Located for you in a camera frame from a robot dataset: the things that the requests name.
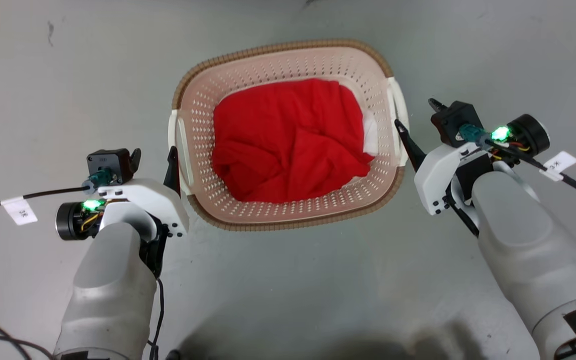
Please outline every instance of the green led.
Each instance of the green led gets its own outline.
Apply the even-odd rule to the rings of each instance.
[[[492,140],[502,142],[506,141],[510,136],[510,129],[508,126],[501,126],[494,130],[491,134]]]
[[[94,212],[98,207],[101,207],[104,203],[99,200],[86,200],[82,203],[84,209]]]

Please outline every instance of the brown woven rim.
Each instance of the brown woven rim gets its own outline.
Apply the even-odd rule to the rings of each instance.
[[[288,50],[301,50],[301,49],[311,49],[311,48],[355,48],[361,50],[364,53],[370,55],[379,67],[383,71],[387,78],[393,76],[393,71],[390,65],[386,62],[386,59],[370,45],[358,41],[356,39],[320,39],[312,41],[293,41],[287,43],[279,43],[276,45],[266,45],[261,47],[249,48],[247,50],[233,52],[227,55],[221,55],[218,57],[213,57],[202,63],[199,63],[190,69],[188,73],[181,79],[179,85],[174,91],[174,97],[172,100],[172,110],[177,110],[181,106],[181,100],[183,98],[184,92],[188,88],[190,82],[199,75],[202,71],[212,68],[214,66],[219,66],[228,62],[233,62],[240,59],[246,59],[250,57],[256,57],[258,55],[278,53],[281,51]],[[331,214],[327,216],[321,216],[311,219],[299,219],[294,221],[281,221],[281,222],[271,222],[271,223],[230,223],[227,221],[222,221],[221,219],[215,218],[213,215],[209,214],[204,207],[197,200],[197,196],[194,194],[188,196],[188,201],[192,206],[192,209],[199,214],[199,216],[206,221],[206,223],[213,225],[217,228],[228,230],[228,231],[272,231],[272,230],[286,230],[286,229],[299,229],[306,228],[309,226],[317,226],[323,224],[334,223],[337,221],[343,221],[347,219],[352,219],[355,217],[360,217],[362,215],[370,214],[376,210],[381,209],[388,203],[395,193],[402,185],[402,180],[404,178],[404,168],[403,166],[397,167],[397,173],[395,178],[390,185],[390,188],[386,193],[377,201],[360,207],[358,209],[348,210],[345,212],[340,212],[338,214]]]

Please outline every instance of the red cloth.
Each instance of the red cloth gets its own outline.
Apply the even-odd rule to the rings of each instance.
[[[246,89],[214,110],[212,167],[239,201],[317,198],[366,176],[362,110],[336,81]]]

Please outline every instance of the laundry basket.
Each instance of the laundry basket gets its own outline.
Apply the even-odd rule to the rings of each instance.
[[[234,92],[311,78],[338,81],[362,110],[373,112],[379,153],[370,172],[308,200],[236,200],[212,167],[215,107]],[[174,92],[168,143],[178,148],[181,189],[208,223],[230,231],[304,228],[374,212],[393,198],[408,159],[394,127],[397,118],[409,125],[400,86],[377,51],[352,39],[298,41],[218,56],[190,69]]]

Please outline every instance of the white label tag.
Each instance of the white label tag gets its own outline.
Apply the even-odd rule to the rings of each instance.
[[[551,178],[554,182],[558,182],[564,178],[560,173],[574,164],[576,164],[576,157],[565,151],[561,151],[543,164],[548,170],[539,170],[539,172]]]
[[[30,204],[22,196],[1,201],[2,207],[17,225],[26,225],[37,222],[37,216],[30,208]]]

